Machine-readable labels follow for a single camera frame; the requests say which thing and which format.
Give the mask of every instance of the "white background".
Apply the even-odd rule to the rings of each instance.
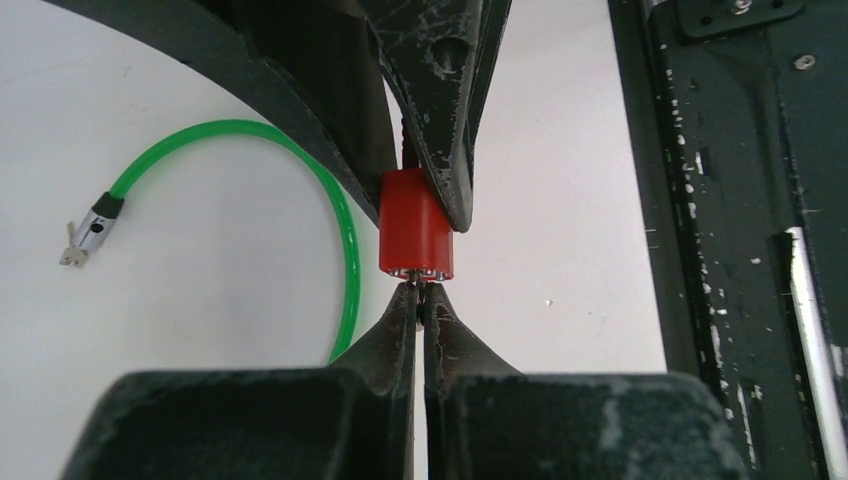
[[[55,478],[126,372],[325,361],[341,310],[338,234],[318,182],[275,145],[215,139],[173,155],[131,191],[84,269],[58,265],[65,223],[136,155],[230,117],[259,119],[134,40],[37,0],[0,1],[0,478]],[[473,227],[455,239],[447,289],[517,368],[665,369],[632,163],[606,2],[513,2],[477,143]],[[395,281],[356,214],[359,335]]]

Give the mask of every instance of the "black metal frame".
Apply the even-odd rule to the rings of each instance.
[[[609,5],[669,369],[709,385],[752,478],[827,478],[785,232],[804,228],[823,329],[845,345],[848,5]],[[799,70],[804,53],[827,65]]]

